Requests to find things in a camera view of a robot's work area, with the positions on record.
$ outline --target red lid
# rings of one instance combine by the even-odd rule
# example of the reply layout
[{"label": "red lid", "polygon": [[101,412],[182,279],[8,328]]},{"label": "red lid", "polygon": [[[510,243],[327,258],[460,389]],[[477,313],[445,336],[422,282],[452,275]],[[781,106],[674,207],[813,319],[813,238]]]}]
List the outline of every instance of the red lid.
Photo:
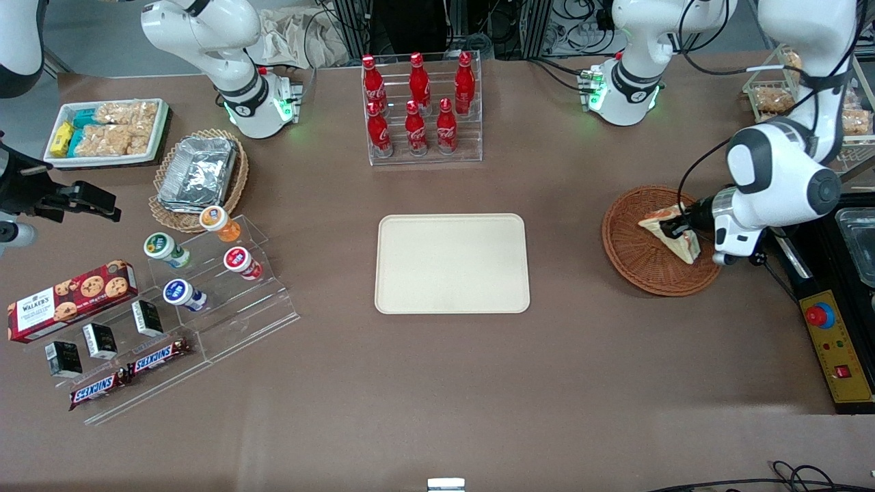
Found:
[{"label": "red lid", "polygon": [[249,252],[240,246],[234,246],[225,253],[225,268],[234,271],[242,267],[249,260]]},{"label": "red lid", "polygon": [[805,319],[816,327],[822,327],[827,323],[826,311],[820,306],[811,306],[805,310]]}]

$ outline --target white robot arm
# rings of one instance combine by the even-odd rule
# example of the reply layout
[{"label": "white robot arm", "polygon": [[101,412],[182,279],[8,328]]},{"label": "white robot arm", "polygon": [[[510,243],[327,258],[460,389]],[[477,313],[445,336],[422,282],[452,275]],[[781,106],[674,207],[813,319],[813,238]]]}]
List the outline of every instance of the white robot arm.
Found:
[{"label": "white robot arm", "polygon": [[47,0],[0,3],[0,98],[31,90],[43,70],[43,19]]},{"label": "white robot arm", "polygon": [[629,126],[653,107],[657,85],[674,56],[669,34],[684,35],[721,25],[732,16],[738,0],[615,0],[614,25],[626,34],[619,60],[592,66],[583,76],[592,94],[588,109],[605,121]]},{"label": "white robot arm", "polygon": [[[841,149],[841,111],[856,41],[853,0],[760,0],[766,34],[791,45],[805,74],[787,117],[777,116],[736,133],[726,161],[735,186],[690,207],[686,226],[715,231],[714,260],[749,257],[765,228],[785,227],[826,215],[838,203],[841,182],[825,167]],[[666,221],[676,236],[684,225]]]},{"label": "white robot arm", "polygon": [[259,74],[243,51],[261,31],[246,0],[160,0],[143,7],[140,22],[156,48],[203,70],[247,137],[270,137],[291,121],[289,79]]}]

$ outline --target foil container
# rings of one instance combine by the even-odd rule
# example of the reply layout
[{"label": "foil container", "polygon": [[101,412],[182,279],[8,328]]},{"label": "foil container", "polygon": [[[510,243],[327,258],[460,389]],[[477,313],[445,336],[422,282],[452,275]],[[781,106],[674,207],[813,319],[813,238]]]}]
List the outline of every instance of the foil container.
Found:
[{"label": "foil container", "polygon": [[237,145],[226,138],[183,139],[167,166],[158,203],[183,214],[224,205],[236,159]]}]

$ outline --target round wicker basket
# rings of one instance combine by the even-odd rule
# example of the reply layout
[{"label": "round wicker basket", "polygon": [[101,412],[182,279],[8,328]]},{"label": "round wicker basket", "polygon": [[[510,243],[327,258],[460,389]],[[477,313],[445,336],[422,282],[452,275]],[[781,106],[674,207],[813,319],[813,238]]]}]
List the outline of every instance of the round wicker basket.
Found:
[{"label": "round wicker basket", "polygon": [[[231,212],[237,207],[237,202],[243,194],[243,187],[246,186],[246,178],[249,175],[249,158],[246,157],[246,151],[243,150],[243,145],[240,140],[234,135],[224,130],[199,130],[195,131],[189,137],[203,138],[227,138],[237,144],[237,159],[234,162],[234,174],[231,176],[231,182],[228,185],[227,197],[223,207],[231,215]],[[167,166],[173,161],[173,156],[176,155],[176,149],[179,142],[173,145],[173,148],[164,156],[161,161],[161,166],[158,167],[155,173],[155,191],[161,189],[161,184],[164,183],[165,175],[167,174]],[[152,216],[155,220],[169,228],[176,229],[187,234],[196,234],[204,232],[204,228],[200,226],[199,217],[197,214],[181,214],[179,212],[171,212],[158,203],[158,196],[149,198],[149,209],[152,211]]]},{"label": "round wicker basket", "polygon": [[[685,204],[695,201],[686,193]],[[602,243],[614,268],[641,289],[662,296],[689,296],[717,278],[720,267],[711,261],[714,245],[702,241],[702,253],[686,264],[653,233],[638,225],[644,214],[670,207],[677,190],[666,186],[639,186],[623,193],[605,213]]]}]

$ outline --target control panel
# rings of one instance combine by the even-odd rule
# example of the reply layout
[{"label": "control panel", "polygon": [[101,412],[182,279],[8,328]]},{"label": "control panel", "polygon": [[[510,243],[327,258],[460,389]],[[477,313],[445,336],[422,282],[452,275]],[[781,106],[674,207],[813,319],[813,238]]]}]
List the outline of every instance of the control panel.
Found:
[{"label": "control panel", "polygon": [[854,351],[832,291],[799,301],[823,375],[837,404],[873,401],[872,388]]}]

